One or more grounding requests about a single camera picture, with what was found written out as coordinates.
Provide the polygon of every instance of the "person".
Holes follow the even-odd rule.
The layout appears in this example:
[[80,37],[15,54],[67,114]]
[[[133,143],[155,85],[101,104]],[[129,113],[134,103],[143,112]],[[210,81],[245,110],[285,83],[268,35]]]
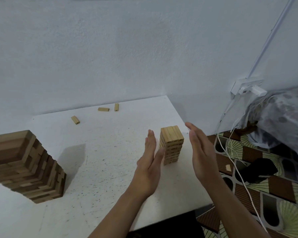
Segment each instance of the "person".
[[[186,122],[193,149],[192,163],[196,177],[211,197],[230,238],[269,238],[269,234],[251,216],[222,179],[216,163],[213,144],[203,131]],[[160,179],[164,149],[156,149],[156,138],[148,130],[145,151],[137,161],[134,177],[114,207],[90,234],[89,238],[123,238],[127,236],[143,202],[151,196]]]

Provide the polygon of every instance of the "black pants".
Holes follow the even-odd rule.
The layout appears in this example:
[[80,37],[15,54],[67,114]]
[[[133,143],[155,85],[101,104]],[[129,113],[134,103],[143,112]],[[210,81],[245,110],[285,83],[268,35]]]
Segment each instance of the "black pants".
[[196,221],[195,212],[190,211],[159,223],[129,232],[128,238],[192,237],[203,238],[202,227]]

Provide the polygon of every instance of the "electrical outlet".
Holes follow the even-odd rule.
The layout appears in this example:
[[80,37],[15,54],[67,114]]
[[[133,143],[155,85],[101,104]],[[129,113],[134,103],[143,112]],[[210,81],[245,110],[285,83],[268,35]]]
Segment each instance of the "electrical outlet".
[[264,80],[262,78],[250,77],[250,78],[242,78],[238,79],[231,90],[231,93],[236,94],[244,94],[247,91],[250,91],[252,87],[259,86],[262,84]]

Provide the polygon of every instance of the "large wooden block tower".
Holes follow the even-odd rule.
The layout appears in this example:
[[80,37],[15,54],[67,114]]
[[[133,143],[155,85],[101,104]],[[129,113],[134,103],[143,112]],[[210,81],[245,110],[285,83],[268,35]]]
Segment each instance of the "large wooden block tower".
[[34,203],[63,196],[66,174],[29,130],[0,135],[0,183]]
[[163,165],[178,161],[183,141],[184,137],[177,125],[161,128],[159,148],[166,149]]

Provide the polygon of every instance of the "person's left arm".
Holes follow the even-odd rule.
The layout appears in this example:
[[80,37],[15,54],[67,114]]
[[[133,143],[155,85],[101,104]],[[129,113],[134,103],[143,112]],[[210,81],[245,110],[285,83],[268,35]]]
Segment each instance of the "person's left arm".
[[156,145],[154,132],[148,130],[145,151],[137,161],[137,168],[129,187],[88,238],[123,238],[127,236],[141,205],[155,192],[159,183],[160,164],[164,149],[159,149],[154,156]]

